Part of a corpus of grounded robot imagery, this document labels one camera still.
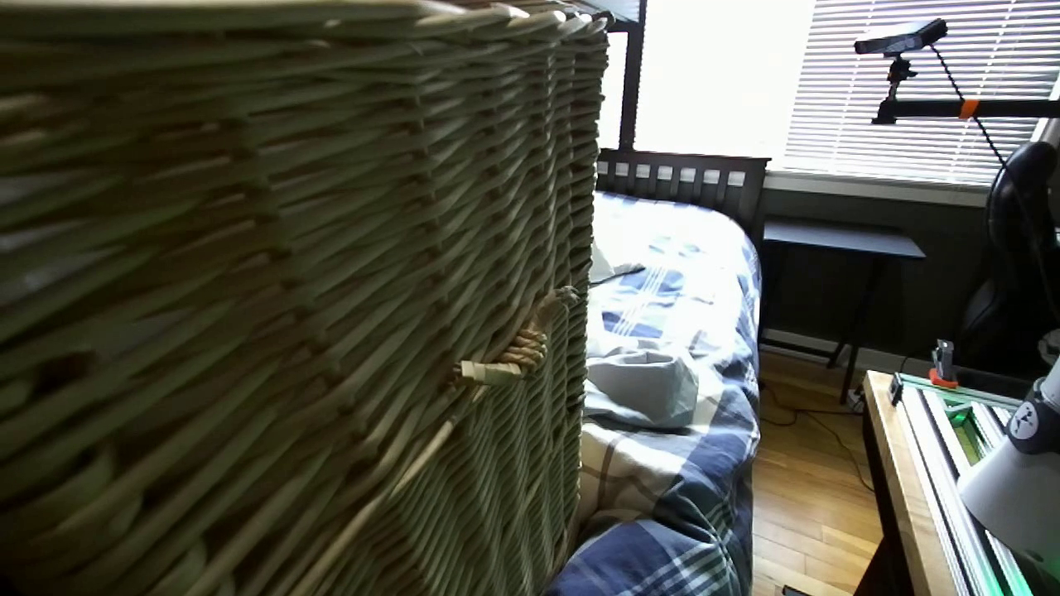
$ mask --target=table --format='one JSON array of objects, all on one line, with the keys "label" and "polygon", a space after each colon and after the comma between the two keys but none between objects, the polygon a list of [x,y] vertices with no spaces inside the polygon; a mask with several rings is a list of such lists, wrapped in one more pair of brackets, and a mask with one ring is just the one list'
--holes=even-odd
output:
[{"label": "table", "polygon": [[893,378],[863,374],[863,453],[883,539],[856,592],[1060,592],[1060,576],[1042,576],[980,534],[958,490],[961,473],[1008,440],[1002,421],[1020,400]]},{"label": "table", "polygon": [[916,453],[903,425],[903,409],[892,408],[892,374],[863,374],[863,409],[863,450],[872,464],[875,501],[880,506],[883,539],[856,592],[872,592],[868,581],[880,580],[896,581],[893,592],[952,592],[958,569],[949,567],[947,547],[933,522],[926,501],[930,485],[916,473]]},{"label": "table", "polygon": [[[762,225],[762,252],[765,252],[765,273],[772,273],[772,291],[779,295],[779,259],[774,247],[819,247],[819,252],[839,252],[845,255],[850,266],[868,268],[868,278],[853,299],[853,311],[840,320],[835,351],[827,355],[827,367],[839,363],[840,351],[848,346],[848,361],[845,361],[845,378],[840,378],[840,395],[839,400],[848,400],[850,379],[853,379],[853,363],[856,363],[856,351],[861,351],[861,331],[863,331],[863,318],[872,308],[872,299],[878,295],[878,282],[883,273],[887,266],[896,261],[921,261],[924,247],[906,237],[903,230],[893,229],[872,229],[872,225],[835,225],[835,223],[799,223],[799,217],[765,217]],[[811,351],[822,355],[815,346],[802,346],[802,343],[785,343],[785,342],[768,342],[765,343],[781,343],[790,351]]]}]

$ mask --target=window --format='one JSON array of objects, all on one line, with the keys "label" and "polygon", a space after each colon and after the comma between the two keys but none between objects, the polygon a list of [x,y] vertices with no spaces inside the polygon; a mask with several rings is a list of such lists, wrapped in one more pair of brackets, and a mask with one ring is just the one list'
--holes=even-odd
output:
[{"label": "window", "polygon": [[811,0],[649,0],[634,149],[774,154]]},{"label": "window", "polygon": [[[785,172],[987,185],[997,160],[972,123],[872,124],[887,59],[868,27],[939,16],[938,43],[968,97],[1048,99],[1060,0],[649,0],[634,149],[772,154]],[[952,99],[930,56],[903,99]],[[984,119],[1001,153],[1037,119]]]},{"label": "window", "polygon": [[[980,129],[962,119],[896,119],[872,124],[887,91],[883,56],[853,56],[850,40],[868,27],[939,16],[938,43],[968,97],[1048,99],[1060,72],[1057,0],[819,0],[799,77],[796,117],[781,153],[785,167],[987,185],[997,160]],[[906,99],[952,99],[939,61],[906,53],[915,78]],[[984,119],[1008,154],[1022,145],[1037,119]]]},{"label": "window", "polygon": [[599,145],[618,149],[622,124],[622,84],[627,84],[630,33],[606,33],[603,106],[599,106]]}]

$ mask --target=wooden floor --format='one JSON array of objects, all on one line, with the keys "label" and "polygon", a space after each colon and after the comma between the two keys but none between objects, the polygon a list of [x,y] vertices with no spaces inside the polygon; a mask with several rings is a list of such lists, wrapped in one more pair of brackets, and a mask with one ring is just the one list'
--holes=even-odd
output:
[{"label": "wooden floor", "polygon": [[756,596],[796,587],[853,592],[878,539],[861,417],[839,409],[839,374],[819,361],[762,355],[762,446],[756,459]]}]

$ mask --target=desk lamp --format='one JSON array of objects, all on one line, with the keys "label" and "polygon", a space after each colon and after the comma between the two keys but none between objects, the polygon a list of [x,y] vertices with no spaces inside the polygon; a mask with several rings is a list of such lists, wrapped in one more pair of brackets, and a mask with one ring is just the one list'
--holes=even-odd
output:
[{"label": "desk lamp", "polygon": [[1010,412],[1008,437],[958,494],[984,529],[1060,580],[1060,361]]}]

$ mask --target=blue and white bedding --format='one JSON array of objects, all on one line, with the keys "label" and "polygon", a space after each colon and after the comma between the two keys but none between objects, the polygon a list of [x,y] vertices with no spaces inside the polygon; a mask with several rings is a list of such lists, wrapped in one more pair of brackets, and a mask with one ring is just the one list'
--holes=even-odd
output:
[{"label": "blue and white bedding", "polygon": [[749,592],[757,255],[706,209],[597,198],[579,547],[549,592]]}]

